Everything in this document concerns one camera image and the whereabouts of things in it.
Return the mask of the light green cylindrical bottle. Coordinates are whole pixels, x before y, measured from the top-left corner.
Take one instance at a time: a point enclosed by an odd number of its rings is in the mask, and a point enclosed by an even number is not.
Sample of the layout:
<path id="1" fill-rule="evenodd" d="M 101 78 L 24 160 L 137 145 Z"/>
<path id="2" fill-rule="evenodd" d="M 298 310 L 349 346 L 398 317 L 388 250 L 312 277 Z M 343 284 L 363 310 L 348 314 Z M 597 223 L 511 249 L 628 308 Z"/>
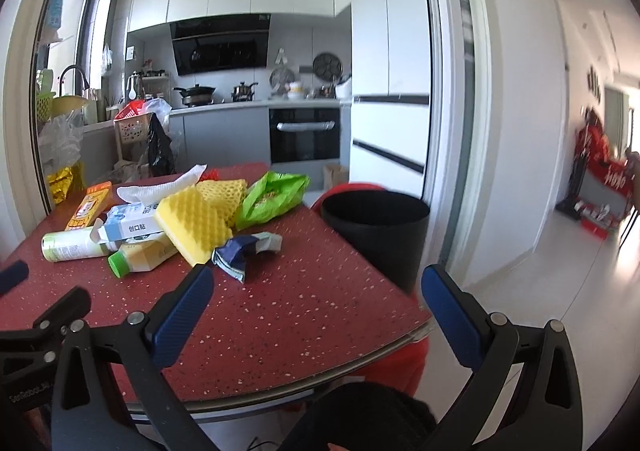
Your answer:
<path id="1" fill-rule="evenodd" d="M 44 234 L 41 252 L 49 263 L 107 257 L 117 252 L 117 242 L 101 240 L 98 228 Z"/>

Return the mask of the green cap disinfectant bottle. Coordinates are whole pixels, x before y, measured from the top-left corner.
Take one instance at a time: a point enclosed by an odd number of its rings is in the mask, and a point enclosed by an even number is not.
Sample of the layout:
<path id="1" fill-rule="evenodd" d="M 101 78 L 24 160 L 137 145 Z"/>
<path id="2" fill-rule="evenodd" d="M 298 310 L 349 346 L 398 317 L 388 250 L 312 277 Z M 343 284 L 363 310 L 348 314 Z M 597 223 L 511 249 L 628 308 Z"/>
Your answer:
<path id="1" fill-rule="evenodd" d="M 150 272 L 177 253 L 169 237 L 160 232 L 125 241 L 107 263 L 113 275 L 122 279 L 130 273 Z"/>

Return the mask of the yellow foam fruit net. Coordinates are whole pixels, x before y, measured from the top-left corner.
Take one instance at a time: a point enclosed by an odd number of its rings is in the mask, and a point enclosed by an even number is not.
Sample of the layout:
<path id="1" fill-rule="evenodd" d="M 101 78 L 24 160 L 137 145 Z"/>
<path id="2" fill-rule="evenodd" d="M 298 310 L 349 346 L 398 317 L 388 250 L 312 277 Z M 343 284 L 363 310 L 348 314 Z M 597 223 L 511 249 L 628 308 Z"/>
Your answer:
<path id="1" fill-rule="evenodd" d="M 198 182 L 195 188 L 201 196 L 212 206 L 228 227 L 235 223 L 235 217 L 240 209 L 247 190 L 247 182 L 238 180 L 204 180 Z"/>

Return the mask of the black kitchen faucet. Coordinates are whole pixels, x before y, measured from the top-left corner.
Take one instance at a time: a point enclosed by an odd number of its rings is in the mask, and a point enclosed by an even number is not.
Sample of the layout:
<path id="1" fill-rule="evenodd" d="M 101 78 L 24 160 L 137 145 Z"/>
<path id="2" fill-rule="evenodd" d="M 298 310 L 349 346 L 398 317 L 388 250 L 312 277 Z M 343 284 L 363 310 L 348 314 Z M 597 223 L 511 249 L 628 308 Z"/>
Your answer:
<path id="1" fill-rule="evenodd" d="M 59 96 L 85 96 L 90 89 L 85 70 L 78 64 L 66 66 L 58 78 Z"/>

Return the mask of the black trash bin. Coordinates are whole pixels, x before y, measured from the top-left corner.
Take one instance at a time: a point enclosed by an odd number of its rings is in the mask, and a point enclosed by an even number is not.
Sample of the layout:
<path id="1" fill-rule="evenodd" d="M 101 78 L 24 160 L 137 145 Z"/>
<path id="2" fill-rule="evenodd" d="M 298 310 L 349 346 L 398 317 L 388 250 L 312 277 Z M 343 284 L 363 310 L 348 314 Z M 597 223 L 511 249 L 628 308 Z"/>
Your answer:
<path id="1" fill-rule="evenodd" d="M 344 191 L 320 205 L 323 221 L 407 294 L 416 285 L 430 215 L 420 198 L 388 190 Z"/>

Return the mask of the grey kitchen counter cabinets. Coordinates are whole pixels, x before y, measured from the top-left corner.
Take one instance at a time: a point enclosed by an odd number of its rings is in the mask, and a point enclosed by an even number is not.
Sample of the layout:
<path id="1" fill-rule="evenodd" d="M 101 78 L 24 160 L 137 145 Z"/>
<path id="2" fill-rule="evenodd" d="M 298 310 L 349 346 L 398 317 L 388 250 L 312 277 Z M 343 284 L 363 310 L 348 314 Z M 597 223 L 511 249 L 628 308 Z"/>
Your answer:
<path id="1" fill-rule="evenodd" d="M 282 107 L 338 107 L 341 111 L 341 154 L 338 159 L 310 162 L 271 163 L 269 110 Z M 170 113 L 169 133 L 175 156 L 175 172 L 195 164 L 210 168 L 264 163 L 277 172 L 306 174 L 309 188 L 323 188 L 326 164 L 345 165 L 348 159 L 350 106 L 336 100 L 253 101 L 177 108 Z"/>

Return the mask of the yellow orange carton box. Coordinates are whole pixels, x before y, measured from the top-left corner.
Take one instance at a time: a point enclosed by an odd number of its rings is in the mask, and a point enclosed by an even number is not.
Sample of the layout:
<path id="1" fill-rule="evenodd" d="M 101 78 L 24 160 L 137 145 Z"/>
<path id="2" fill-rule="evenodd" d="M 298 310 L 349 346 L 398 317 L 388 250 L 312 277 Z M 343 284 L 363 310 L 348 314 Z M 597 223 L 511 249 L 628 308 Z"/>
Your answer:
<path id="1" fill-rule="evenodd" d="M 72 231 L 92 227 L 96 219 L 113 205 L 113 195 L 111 181 L 89 186 L 73 216 L 66 223 L 65 230 Z"/>

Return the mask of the gold foil bag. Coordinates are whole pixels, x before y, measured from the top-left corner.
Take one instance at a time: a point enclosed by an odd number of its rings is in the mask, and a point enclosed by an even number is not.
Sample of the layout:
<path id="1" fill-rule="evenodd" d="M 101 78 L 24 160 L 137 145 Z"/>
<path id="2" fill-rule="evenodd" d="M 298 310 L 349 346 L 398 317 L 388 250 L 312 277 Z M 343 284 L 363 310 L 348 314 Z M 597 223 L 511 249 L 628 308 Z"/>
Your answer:
<path id="1" fill-rule="evenodd" d="M 49 174 L 47 180 L 53 203 L 60 205 L 66 200 L 68 194 L 86 189 L 85 165 L 78 160 L 72 166 L 63 167 L 54 174 Z"/>

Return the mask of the white blue small box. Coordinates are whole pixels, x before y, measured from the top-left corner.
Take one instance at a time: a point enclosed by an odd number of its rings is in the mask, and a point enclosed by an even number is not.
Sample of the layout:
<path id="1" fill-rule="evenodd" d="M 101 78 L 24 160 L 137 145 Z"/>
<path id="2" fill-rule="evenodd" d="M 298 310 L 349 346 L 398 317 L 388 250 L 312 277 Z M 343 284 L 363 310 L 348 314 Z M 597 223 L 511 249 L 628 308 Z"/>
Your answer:
<path id="1" fill-rule="evenodd" d="M 108 211 L 106 221 L 92 229 L 91 240 L 105 244 L 160 233 L 162 228 L 155 219 L 157 207 L 142 203 L 115 205 Z"/>

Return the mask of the white tissue paper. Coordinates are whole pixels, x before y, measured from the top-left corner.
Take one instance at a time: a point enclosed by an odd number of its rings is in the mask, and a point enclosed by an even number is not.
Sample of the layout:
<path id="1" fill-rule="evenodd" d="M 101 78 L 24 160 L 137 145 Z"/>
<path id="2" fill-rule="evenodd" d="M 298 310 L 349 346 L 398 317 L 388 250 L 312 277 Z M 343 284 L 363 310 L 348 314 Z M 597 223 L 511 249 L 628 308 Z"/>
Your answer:
<path id="1" fill-rule="evenodd" d="M 197 184 L 206 171 L 206 165 L 194 165 L 175 181 L 154 185 L 127 185 L 116 190 L 118 197 L 127 204 L 140 203 L 145 207 L 160 203 L 165 197 Z"/>

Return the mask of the clear plastic bag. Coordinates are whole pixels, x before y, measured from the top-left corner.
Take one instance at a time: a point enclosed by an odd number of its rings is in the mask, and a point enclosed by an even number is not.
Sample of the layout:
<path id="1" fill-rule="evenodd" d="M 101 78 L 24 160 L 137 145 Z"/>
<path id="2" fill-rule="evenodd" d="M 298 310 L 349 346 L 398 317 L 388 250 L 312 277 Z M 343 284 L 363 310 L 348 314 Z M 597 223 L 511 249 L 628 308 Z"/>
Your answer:
<path id="1" fill-rule="evenodd" d="M 38 137 L 43 174 L 55 174 L 78 162 L 84 126 L 85 117 L 81 110 L 55 116 L 44 124 Z"/>

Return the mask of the yellow sponge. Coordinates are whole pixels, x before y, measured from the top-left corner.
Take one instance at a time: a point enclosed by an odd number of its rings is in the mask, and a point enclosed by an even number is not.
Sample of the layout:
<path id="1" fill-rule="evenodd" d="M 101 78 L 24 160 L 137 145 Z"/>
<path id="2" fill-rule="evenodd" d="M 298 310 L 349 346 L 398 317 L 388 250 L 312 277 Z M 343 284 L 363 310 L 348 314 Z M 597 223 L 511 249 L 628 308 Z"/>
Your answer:
<path id="1" fill-rule="evenodd" d="M 221 213 L 194 185 L 163 198 L 154 217 L 191 267 L 208 263 L 214 249 L 232 237 Z"/>

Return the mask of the crumpled blue wrapper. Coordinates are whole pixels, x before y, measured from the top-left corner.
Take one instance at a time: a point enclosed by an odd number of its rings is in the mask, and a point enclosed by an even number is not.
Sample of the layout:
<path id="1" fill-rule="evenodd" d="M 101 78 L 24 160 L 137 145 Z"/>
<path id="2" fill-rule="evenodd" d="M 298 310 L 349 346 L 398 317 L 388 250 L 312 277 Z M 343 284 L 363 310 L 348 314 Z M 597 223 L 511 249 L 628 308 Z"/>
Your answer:
<path id="1" fill-rule="evenodd" d="M 214 249 L 210 261 L 228 277 L 244 283 L 247 258 L 264 252 L 278 253 L 282 241 L 280 234 L 270 232 L 237 235 Z"/>

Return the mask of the black plastic bag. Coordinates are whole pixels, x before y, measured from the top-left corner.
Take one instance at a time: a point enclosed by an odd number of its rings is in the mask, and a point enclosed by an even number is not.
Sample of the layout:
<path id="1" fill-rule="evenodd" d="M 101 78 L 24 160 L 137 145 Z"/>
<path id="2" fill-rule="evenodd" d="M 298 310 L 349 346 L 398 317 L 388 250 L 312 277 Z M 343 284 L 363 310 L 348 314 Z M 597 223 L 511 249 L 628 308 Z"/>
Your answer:
<path id="1" fill-rule="evenodd" d="M 171 150 L 171 139 L 155 114 L 150 115 L 148 128 L 149 172 L 152 177 L 169 176 L 175 171 L 175 156 Z"/>

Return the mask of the beige perforated storage basket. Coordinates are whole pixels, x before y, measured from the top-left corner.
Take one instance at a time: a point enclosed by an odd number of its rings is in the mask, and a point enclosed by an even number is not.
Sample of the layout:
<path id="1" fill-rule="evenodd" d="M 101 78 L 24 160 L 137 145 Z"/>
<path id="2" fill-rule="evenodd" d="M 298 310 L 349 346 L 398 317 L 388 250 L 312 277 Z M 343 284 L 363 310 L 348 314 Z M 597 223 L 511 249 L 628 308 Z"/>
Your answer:
<path id="1" fill-rule="evenodd" d="M 116 150 L 119 160 L 125 159 L 124 146 L 148 141 L 150 114 L 114 120 Z"/>

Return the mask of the red snack wrapper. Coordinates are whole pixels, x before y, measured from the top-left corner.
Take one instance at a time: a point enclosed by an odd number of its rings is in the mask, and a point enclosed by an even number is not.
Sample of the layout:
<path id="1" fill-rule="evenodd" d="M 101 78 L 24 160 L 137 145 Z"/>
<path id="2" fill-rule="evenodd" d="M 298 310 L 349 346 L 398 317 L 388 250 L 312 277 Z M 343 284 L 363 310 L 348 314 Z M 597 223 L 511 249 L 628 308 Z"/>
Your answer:
<path id="1" fill-rule="evenodd" d="M 220 179 L 218 171 L 216 171 L 216 169 L 207 169 L 206 171 L 203 172 L 203 174 L 201 174 L 200 179 L 198 179 L 199 182 L 202 181 L 218 181 Z"/>

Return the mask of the red decorated stand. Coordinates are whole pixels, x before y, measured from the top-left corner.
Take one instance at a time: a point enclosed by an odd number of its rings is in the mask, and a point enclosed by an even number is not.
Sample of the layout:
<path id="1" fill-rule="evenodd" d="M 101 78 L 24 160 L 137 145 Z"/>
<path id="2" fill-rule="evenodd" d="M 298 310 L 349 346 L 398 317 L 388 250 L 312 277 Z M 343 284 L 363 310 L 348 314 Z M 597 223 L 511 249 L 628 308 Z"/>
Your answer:
<path id="1" fill-rule="evenodd" d="M 566 197 L 555 209 L 604 239 L 631 210 L 634 177 L 625 163 L 608 156 L 608 139 L 598 125 L 576 134 L 572 172 Z"/>

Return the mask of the green plastic bag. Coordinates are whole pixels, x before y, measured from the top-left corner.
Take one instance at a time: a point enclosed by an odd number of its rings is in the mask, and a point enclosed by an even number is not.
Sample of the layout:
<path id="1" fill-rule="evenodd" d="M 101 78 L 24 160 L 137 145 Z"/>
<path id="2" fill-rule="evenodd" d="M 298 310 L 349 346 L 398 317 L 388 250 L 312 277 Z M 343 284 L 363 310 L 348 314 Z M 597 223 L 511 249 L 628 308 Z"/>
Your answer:
<path id="1" fill-rule="evenodd" d="M 242 231 L 286 214 L 303 202 L 308 185 L 306 174 L 267 171 L 247 190 L 235 215 L 235 229 Z"/>

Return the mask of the black wok on stove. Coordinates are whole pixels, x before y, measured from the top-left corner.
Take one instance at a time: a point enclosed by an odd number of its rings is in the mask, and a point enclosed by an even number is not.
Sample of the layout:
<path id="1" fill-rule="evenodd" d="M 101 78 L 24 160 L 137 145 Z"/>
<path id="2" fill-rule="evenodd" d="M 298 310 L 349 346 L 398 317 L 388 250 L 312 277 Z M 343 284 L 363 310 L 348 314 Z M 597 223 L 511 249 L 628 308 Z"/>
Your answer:
<path id="1" fill-rule="evenodd" d="M 215 101 L 215 88 L 196 84 L 189 88 L 175 87 L 186 107 L 209 105 Z"/>

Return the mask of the steel pot with lid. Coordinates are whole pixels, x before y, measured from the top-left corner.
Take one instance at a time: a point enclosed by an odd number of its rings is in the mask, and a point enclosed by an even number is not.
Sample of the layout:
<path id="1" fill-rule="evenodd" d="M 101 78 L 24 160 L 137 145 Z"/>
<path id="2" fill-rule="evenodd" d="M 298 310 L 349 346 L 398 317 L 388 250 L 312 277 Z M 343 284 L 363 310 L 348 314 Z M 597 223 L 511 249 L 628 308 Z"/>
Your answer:
<path id="1" fill-rule="evenodd" d="M 231 93 L 233 102 L 252 102 L 254 99 L 254 87 L 257 86 L 257 82 L 251 84 L 245 84 L 241 81 L 239 85 L 234 86 Z"/>

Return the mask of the cardboard box on floor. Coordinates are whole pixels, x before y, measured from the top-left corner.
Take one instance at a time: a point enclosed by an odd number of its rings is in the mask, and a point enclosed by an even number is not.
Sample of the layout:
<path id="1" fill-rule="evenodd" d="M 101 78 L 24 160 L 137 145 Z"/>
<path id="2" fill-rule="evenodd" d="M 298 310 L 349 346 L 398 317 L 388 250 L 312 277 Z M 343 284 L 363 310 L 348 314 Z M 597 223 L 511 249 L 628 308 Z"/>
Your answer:
<path id="1" fill-rule="evenodd" d="M 329 191 L 337 185 L 348 182 L 349 170 L 346 166 L 337 163 L 326 164 L 322 171 L 324 191 Z"/>

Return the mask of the black built-in oven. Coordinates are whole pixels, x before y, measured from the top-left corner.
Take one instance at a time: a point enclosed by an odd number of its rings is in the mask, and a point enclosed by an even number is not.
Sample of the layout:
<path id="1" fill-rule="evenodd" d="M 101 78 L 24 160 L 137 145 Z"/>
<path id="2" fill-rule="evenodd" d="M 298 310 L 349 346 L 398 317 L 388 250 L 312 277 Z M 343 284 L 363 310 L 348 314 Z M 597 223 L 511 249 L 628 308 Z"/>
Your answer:
<path id="1" fill-rule="evenodd" d="M 271 163 L 338 159 L 341 111 L 338 107 L 282 107 L 269 110 Z"/>

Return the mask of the black range hood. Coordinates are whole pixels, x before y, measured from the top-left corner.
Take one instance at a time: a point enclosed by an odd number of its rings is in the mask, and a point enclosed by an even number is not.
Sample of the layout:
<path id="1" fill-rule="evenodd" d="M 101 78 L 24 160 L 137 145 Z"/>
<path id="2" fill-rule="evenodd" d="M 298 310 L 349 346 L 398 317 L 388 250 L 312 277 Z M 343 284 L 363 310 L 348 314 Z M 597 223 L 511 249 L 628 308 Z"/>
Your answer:
<path id="1" fill-rule="evenodd" d="M 169 24 L 179 76 L 267 66 L 271 15 L 243 13 Z"/>

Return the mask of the white refrigerator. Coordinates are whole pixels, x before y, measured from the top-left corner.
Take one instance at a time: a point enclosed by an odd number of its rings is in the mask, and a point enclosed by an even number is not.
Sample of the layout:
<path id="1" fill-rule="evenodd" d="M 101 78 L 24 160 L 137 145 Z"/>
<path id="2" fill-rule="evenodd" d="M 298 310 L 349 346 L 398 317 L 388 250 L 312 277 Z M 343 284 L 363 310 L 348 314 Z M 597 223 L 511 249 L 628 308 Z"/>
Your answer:
<path id="1" fill-rule="evenodd" d="M 352 0 L 352 180 L 423 196 L 431 92 L 428 0 Z"/>

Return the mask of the white electric kettle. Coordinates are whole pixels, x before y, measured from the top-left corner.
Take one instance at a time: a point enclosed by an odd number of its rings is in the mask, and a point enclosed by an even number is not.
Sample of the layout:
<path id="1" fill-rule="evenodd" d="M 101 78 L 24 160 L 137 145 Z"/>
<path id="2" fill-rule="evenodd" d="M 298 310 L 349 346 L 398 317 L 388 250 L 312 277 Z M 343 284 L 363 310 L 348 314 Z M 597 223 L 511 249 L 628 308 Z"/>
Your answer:
<path id="1" fill-rule="evenodd" d="M 343 76 L 334 87 L 337 100 L 349 100 L 352 97 L 352 75 Z"/>

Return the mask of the round black wall pan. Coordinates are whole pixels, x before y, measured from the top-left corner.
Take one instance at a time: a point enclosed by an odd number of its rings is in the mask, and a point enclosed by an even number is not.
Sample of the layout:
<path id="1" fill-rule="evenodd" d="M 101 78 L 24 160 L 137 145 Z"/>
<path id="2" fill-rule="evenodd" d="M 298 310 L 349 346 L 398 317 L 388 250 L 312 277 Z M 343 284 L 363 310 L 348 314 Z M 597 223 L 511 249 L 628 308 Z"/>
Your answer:
<path id="1" fill-rule="evenodd" d="M 343 65 L 340 58 L 331 52 L 321 52 L 312 61 L 314 76 L 325 82 L 337 82 L 343 75 Z"/>

